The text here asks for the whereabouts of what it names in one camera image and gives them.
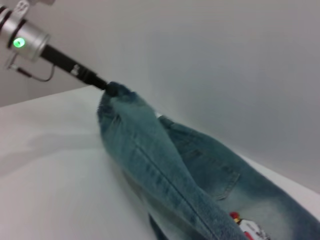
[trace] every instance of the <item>back pocket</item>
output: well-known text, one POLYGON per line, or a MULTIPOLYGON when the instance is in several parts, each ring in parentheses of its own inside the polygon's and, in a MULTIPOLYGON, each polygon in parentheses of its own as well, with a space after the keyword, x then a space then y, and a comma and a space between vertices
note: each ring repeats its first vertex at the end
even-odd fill
POLYGON ((196 184, 215 200, 227 198, 240 177, 223 161, 197 149, 181 156, 196 184))

